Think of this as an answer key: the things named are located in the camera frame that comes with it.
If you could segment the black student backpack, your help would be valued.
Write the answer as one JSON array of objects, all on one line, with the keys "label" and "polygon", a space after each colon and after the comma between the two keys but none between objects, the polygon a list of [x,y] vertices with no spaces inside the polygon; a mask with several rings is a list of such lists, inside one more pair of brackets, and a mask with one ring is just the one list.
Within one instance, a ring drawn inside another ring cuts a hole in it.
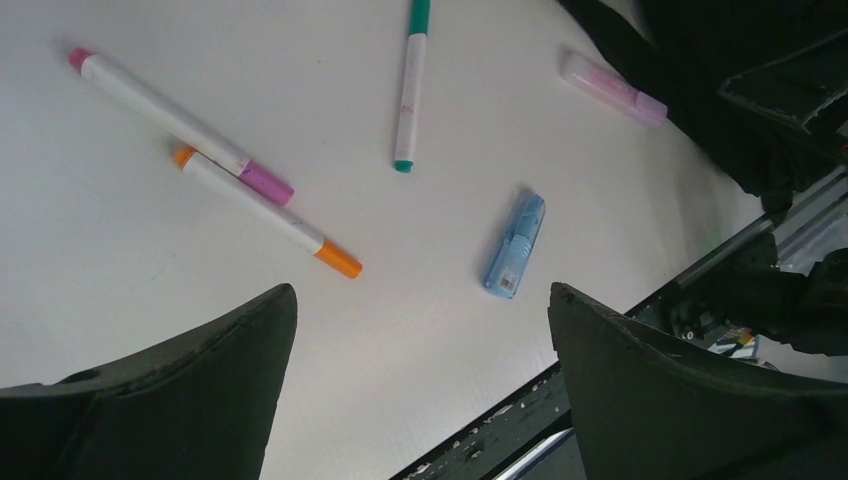
[{"label": "black student backpack", "polygon": [[845,2],[640,1],[636,23],[601,1],[564,8],[767,213],[846,163]]}]

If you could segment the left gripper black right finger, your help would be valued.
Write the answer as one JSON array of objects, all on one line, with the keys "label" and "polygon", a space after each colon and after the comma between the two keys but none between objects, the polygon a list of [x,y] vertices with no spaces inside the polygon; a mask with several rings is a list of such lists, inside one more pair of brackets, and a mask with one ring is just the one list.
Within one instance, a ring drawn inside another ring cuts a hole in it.
[{"label": "left gripper black right finger", "polygon": [[570,285],[549,324],[591,479],[843,479],[847,388],[748,365]]}]

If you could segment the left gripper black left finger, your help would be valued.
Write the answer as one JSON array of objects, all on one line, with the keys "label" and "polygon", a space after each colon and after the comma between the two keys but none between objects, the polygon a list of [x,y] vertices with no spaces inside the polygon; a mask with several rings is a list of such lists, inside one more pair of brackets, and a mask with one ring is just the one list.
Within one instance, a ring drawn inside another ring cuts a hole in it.
[{"label": "left gripper black left finger", "polygon": [[5,479],[256,479],[296,328],[292,286],[57,383],[1,392]]}]

